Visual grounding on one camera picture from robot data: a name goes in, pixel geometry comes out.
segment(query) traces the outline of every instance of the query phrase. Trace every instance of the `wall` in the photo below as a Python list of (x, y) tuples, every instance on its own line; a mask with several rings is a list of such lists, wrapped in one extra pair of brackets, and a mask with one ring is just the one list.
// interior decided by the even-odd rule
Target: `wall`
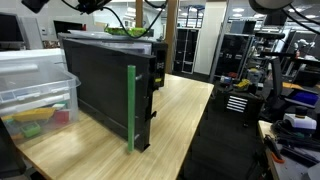
[[(127, 5), (126, 3), (111, 3), (112, 5), (108, 5), (108, 7), (112, 8), (114, 10), (119, 18), (123, 20), (124, 15), (127, 12), (127, 8), (135, 8), (134, 5)], [(158, 11), (150, 10), (147, 8), (143, 8), (143, 15), (144, 18), (147, 18), (147, 20), (144, 19), (144, 21), (148, 21), (145, 28), (148, 28), (149, 25), (152, 23), (152, 21), (156, 18)], [(110, 27), (120, 27), (120, 23), (117, 20), (117, 18), (108, 10), (104, 11), (96, 11), (93, 13), (94, 15), (94, 22), (100, 22), (100, 23), (109, 23)], [(152, 29), (154, 29), (154, 37), (150, 38), (153, 40), (156, 40), (160, 37), (160, 34), (163, 33), (163, 26), (161, 23), (161, 18), (159, 17), (158, 20), (155, 22), (155, 24), (152, 26)]]
[(204, 11), (194, 72), (210, 74), (216, 43), (227, 3), (207, 2)]
[[(67, 0), (73, 5), (77, 4), (76, 0)], [(56, 40), (56, 33), (53, 25), (53, 20), (77, 22), (87, 25), (88, 31), (102, 31), (101, 27), (94, 26), (93, 15), (80, 15), (60, 0), (51, 0), (43, 9), (35, 14), (27, 7), (21, 4), (21, 0), (0, 0), (0, 12), (14, 13), (19, 17), (36, 17), (39, 27), (44, 27), (47, 30), (46, 36), (42, 35), (42, 40)]]

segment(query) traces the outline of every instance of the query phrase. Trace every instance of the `chair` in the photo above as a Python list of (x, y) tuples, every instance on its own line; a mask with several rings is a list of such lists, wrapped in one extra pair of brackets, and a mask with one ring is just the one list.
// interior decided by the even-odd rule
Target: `chair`
[(266, 99), (265, 109), (260, 117), (266, 121), (274, 122), (283, 119), (284, 114), (292, 106), (304, 106), (314, 109), (318, 101), (318, 93), (305, 89), (292, 88), (288, 96), (282, 95), (281, 63), (278, 58), (270, 60), (272, 65), (273, 90)]

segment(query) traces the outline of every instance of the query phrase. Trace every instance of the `blue object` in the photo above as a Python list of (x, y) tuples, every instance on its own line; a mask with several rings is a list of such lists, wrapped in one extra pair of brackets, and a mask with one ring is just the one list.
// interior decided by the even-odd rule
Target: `blue object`
[(319, 97), (316, 94), (308, 93), (308, 92), (298, 92), (296, 95), (292, 97), (292, 100), (299, 101), (305, 104), (309, 104), (314, 106)]

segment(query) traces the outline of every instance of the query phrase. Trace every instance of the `white container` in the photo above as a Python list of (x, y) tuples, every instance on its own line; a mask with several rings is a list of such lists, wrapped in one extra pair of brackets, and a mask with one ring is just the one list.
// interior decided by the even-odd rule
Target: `white container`
[(78, 120), (78, 78), (42, 58), (0, 61), (0, 117), (15, 142)]

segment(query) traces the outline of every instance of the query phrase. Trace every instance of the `laboratory room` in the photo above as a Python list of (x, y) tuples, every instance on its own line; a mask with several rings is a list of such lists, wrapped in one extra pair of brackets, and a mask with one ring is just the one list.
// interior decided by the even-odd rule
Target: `laboratory room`
[(0, 23), (0, 180), (320, 177), (319, 0), (1, 0)]

